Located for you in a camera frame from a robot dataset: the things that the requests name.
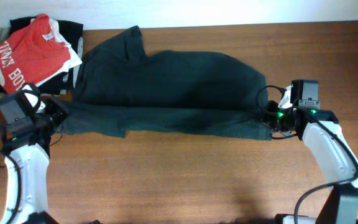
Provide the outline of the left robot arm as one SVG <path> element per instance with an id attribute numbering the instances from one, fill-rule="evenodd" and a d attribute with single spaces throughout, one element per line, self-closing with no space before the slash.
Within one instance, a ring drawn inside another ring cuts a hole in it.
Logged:
<path id="1" fill-rule="evenodd" d="M 0 153 L 8 175 L 1 223 L 56 223 L 47 196 L 50 141 L 68 112 L 54 98 L 42 102 L 35 90 L 9 95 L 0 110 L 7 121 Z"/>

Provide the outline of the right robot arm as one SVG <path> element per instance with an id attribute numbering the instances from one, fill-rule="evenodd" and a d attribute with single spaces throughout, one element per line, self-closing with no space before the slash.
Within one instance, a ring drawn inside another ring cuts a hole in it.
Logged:
<path id="1" fill-rule="evenodd" d="M 322 110 L 316 80 L 293 80 L 279 88 L 280 102 L 257 106 L 262 123 L 280 133 L 282 139 L 297 137 L 311 151 L 326 183 L 306 191 L 292 214 L 278 214 L 275 223 L 358 223 L 358 159 L 346 142 L 339 120 L 331 110 Z M 301 203 L 312 193 L 330 189 L 328 199 L 317 217 L 299 214 Z"/>

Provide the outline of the dark green t-shirt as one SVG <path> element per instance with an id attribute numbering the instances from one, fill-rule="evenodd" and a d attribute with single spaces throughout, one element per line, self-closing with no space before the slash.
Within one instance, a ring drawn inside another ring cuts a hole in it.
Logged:
<path id="1" fill-rule="evenodd" d="M 83 58 L 62 123 L 66 134 L 123 138 L 156 131 L 268 140 L 259 103 L 265 77 L 218 52 L 163 50 L 147 55 L 139 27 L 91 49 Z"/>

